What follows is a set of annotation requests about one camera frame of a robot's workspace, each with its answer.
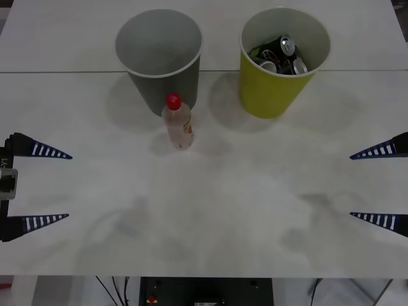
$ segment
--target red bottle cap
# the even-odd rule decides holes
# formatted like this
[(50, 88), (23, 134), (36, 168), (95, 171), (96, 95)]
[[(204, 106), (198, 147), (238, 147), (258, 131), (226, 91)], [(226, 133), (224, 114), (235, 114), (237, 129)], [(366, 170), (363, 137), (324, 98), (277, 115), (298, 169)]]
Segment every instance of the red bottle cap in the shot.
[(179, 110), (181, 107), (180, 96), (176, 93), (169, 94), (167, 96), (166, 103), (169, 110)]

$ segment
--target yellow cup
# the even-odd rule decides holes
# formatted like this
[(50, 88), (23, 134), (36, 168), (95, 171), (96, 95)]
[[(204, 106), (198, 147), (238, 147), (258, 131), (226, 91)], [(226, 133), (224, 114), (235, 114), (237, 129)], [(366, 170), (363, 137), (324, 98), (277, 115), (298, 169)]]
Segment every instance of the yellow cup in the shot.
[[(280, 35), (288, 34), (302, 53), (309, 72), (280, 75), (255, 64), (248, 53)], [(299, 10), (272, 8), (253, 16), (240, 35), (240, 97), (244, 108), (260, 118), (282, 115), (307, 82), (326, 62), (330, 37), (320, 21)]]

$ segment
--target cup rim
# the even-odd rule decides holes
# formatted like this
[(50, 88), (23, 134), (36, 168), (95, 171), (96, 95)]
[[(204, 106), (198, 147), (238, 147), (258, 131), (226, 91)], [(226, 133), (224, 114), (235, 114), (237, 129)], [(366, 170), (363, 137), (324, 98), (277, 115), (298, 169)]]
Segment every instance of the cup rim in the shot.
[[(299, 11), (300, 13), (303, 13), (303, 14), (308, 15), (309, 17), (313, 18), (314, 20), (316, 20), (316, 21), (321, 25), (321, 27), (322, 27), (323, 29), (326, 30), (327, 37), (329, 38), (329, 52), (328, 52), (328, 54), (327, 54), (327, 56), (326, 56), (326, 59), (325, 59), (318, 67), (314, 68), (314, 69), (311, 70), (311, 71), (308, 71), (307, 73), (303, 73), (303, 74), (301, 74), (301, 75), (281, 75), (280, 73), (271, 72), (271, 71), (268, 71), (268, 70), (266, 70), (266, 69), (263, 69), (262, 67), (259, 67), (253, 60), (251, 60), (251, 59), (249, 58), (249, 55), (247, 54), (247, 52), (246, 52), (245, 49), (244, 49), (244, 46), (242, 45), (242, 33), (243, 33), (244, 29), (245, 29), (245, 26), (248, 24), (248, 22), (251, 21), (252, 18), (254, 18), (256, 15), (259, 15), (260, 13), (264, 13), (264, 12), (266, 12), (266, 11), (280, 10), (280, 9), (283, 9), (283, 8), (286, 9), (286, 10)], [(315, 16), (313, 16), (313, 14), (310, 14), (310, 13), (308, 13), (308, 12), (306, 12), (306, 11), (303, 11), (303, 10), (299, 10), (299, 9), (297, 9), (297, 8), (288, 8), (288, 7), (286, 7), (286, 6), (277, 6), (276, 8), (270, 8), (269, 10), (260, 11), (260, 12), (258, 12), (257, 14), (251, 16), (251, 17), (246, 21), (246, 23), (244, 24), (244, 26), (241, 28), (241, 31), (240, 31), (240, 34), (239, 34), (239, 35), (240, 35), (240, 37), (239, 37), (239, 44), (240, 44), (241, 53), (243, 53), (243, 55), (245, 56), (245, 58), (246, 58), (255, 68), (258, 68), (258, 69), (261, 70), (262, 72), (268, 73), (269, 75), (273, 75), (274, 77), (281, 77), (281, 78), (303, 78), (303, 77), (307, 77), (307, 76), (309, 76), (309, 75), (313, 75), (314, 73), (316, 73), (316, 72), (319, 70), (320, 67), (322, 67), (322, 66), (324, 66), (324, 64), (326, 64), (328, 58), (330, 57), (330, 54), (332, 53), (332, 44), (331, 44), (331, 43), (332, 43), (332, 41), (331, 41), (332, 39), (330, 38), (329, 32), (328, 32), (328, 30), (327, 30), (327, 27), (326, 27), (318, 18), (316, 18)]]
[[(188, 63), (187, 65), (185, 65), (184, 67), (181, 67), (179, 70), (173, 71), (173, 72), (171, 72), (171, 73), (166, 73), (165, 75), (145, 75), (145, 74), (143, 74), (143, 73), (139, 73), (139, 72), (133, 71), (132, 69), (128, 68), (128, 67), (120, 60), (120, 58), (119, 58), (119, 56), (117, 55), (117, 52), (116, 52), (116, 42), (117, 42), (117, 38), (118, 38), (118, 35), (119, 35), (120, 31), (123, 29), (123, 27), (124, 27), (131, 19), (133, 19), (133, 18), (135, 18), (136, 16), (139, 16), (139, 15), (141, 15), (141, 14), (143, 14), (143, 13), (146, 13), (147, 11), (175, 11), (175, 12), (177, 12), (177, 13), (179, 13), (179, 14), (183, 14), (184, 16), (186, 16), (187, 18), (191, 19), (191, 20), (196, 24), (196, 26), (197, 26), (197, 28), (198, 28), (198, 30), (199, 30), (199, 32), (200, 32), (200, 35), (201, 35), (201, 42), (200, 42), (200, 48), (198, 49), (196, 56), (194, 57), (194, 59), (192, 59), (191, 62), (189, 62), (189, 63)], [(115, 38), (115, 43), (114, 43), (114, 45), (113, 45), (113, 46), (114, 46), (113, 49), (114, 49), (116, 58), (118, 58), (120, 64), (123, 66), (123, 68), (125, 68), (125, 70), (126, 70), (127, 72), (131, 73), (132, 75), (136, 75), (136, 76), (142, 77), (142, 78), (167, 78), (167, 77), (171, 77), (171, 76), (173, 76), (173, 75), (177, 75), (177, 74), (179, 74), (180, 72), (183, 72), (184, 70), (186, 70), (187, 68), (189, 68), (190, 66), (192, 66), (192, 65), (197, 61), (197, 59), (200, 57), (201, 51), (203, 50), (203, 31), (201, 30), (201, 27), (197, 24), (197, 22), (196, 22), (194, 19), (192, 19), (189, 15), (187, 15), (187, 14), (185, 14), (185, 13), (182, 13), (181, 11), (171, 10), (171, 9), (168, 9), (168, 8), (158, 8), (158, 9), (155, 9), (155, 10), (147, 10), (147, 11), (143, 11), (143, 12), (141, 12), (141, 13), (139, 13), (139, 14), (136, 14), (136, 15), (132, 16), (131, 18), (129, 18), (129, 19), (120, 27), (119, 31), (118, 31), (117, 34), (116, 34), (116, 38)]]

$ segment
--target plastic bottle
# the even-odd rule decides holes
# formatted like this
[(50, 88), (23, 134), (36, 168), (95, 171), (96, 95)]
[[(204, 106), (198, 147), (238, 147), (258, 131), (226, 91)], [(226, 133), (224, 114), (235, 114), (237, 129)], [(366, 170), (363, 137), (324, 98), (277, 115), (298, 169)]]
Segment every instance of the plastic bottle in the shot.
[(176, 93), (169, 94), (166, 106), (162, 111), (162, 118), (167, 126), (171, 142), (178, 150), (186, 150), (194, 140), (191, 128), (191, 111)]

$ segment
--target gray cup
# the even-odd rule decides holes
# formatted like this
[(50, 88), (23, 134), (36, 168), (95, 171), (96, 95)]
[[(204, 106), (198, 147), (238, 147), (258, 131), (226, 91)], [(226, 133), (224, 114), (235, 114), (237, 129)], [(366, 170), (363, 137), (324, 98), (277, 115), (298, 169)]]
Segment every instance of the gray cup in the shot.
[(173, 10), (134, 16), (120, 29), (115, 51), (146, 104), (156, 115), (176, 92), (196, 104), (202, 38), (196, 22)]

